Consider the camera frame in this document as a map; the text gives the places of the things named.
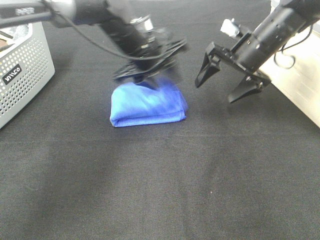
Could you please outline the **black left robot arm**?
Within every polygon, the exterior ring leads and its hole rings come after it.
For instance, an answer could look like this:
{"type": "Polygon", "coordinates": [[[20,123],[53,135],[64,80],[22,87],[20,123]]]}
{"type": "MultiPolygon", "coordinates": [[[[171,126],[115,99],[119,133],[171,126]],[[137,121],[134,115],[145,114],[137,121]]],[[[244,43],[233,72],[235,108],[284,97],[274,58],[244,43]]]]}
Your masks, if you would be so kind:
{"type": "Polygon", "coordinates": [[[99,26],[118,47],[115,52],[85,36],[98,48],[126,59],[114,74],[118,82],[132,79],[136,85],[160,87],[164,77],[178,83],[176,54],[187,49],[186,40],[172,41],[165,28],[155,28],[150,15],[136,16],[127,0],[2,0],[0,26],[14,27],[51,22],[58,28],[72,27],[80,35],[80,25],[99,26]]]}

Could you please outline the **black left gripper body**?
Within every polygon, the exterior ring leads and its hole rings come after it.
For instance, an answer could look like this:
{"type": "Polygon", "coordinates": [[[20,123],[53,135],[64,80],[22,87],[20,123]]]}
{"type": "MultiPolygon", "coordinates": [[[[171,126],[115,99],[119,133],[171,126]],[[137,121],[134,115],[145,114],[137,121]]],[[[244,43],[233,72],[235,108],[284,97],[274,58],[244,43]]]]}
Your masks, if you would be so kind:
{"type": "Polygon", "coordinates": [[[188,50],[185,39],[167,41],[159,47],[160,55],[143,56],[131,59],[125,66],[114,73],[115,80],[145,80],[158,74],[177,79],[179,67],[176,55],[188,50]]]}

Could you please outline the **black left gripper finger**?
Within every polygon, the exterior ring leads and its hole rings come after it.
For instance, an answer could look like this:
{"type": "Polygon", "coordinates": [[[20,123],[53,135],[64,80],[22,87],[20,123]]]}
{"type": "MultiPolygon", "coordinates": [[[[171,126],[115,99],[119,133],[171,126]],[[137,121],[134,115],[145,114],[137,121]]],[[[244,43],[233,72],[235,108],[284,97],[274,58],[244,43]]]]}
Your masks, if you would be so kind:
{"type": "Polygon", "coordinates": [[[137,86],[146,87],[155,91],[160,89],[158,80],[155,76],[138,76],[134,78],[134,83],[137,86]]]}

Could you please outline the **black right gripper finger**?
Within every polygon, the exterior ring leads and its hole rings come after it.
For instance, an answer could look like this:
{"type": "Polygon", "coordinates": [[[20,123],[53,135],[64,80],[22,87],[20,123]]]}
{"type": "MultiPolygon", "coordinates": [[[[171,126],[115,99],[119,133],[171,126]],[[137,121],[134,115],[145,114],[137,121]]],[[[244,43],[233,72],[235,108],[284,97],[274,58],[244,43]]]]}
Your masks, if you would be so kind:
{"type": "Polygon", "coordinates": [[[239,85],[228,95],[228,102],[234,103],[244,97],[258,94],[262,91],[264,83],[255,76],[245,76],[239,85]]]}
{"type": "Polygon", "coordinates": [[[200,71],[195,79],[195,86],[199,88],[210,77],[221,70],[220,62],[221,58],[217,54],[217,46],[214,42],[211,42],[205,49],[204,58],[200,71]]]}

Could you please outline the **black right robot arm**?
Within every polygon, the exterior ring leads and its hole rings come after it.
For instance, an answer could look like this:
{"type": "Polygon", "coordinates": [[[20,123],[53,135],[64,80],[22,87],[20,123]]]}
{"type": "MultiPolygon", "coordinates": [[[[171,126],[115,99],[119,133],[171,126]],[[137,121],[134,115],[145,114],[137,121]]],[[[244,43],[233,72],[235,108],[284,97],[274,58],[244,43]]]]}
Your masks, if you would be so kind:
{"type": "Polygon", "coordinates": [[[233,19],[225,19],[220,30],[236,39],[237,43],[230,49],[214,42],[207,46],[195,86],[199,88],[220,71],[220,62],[225,62],[244,74],[239,85],[228,96],[230,103],[260,93],[271,83],[271,79],[259,68],[283,49],[295,34],[319,19],[318,0],[281,0],[253,31],[233,19]]]}

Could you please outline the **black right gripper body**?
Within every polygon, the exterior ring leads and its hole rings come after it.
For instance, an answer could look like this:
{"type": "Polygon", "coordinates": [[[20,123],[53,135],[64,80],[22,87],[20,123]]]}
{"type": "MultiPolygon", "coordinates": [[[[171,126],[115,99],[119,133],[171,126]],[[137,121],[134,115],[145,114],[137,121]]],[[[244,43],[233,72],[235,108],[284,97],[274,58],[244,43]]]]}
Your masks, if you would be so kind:
{"type": "Polygon", "coordinates": [[[252,77],[258,86],[265,87],[271,83],[271,79],[259,70],[269,56],[253,33],[245,33],[231,49],[213,42],[212,52],[236,70],[252,77]]]}

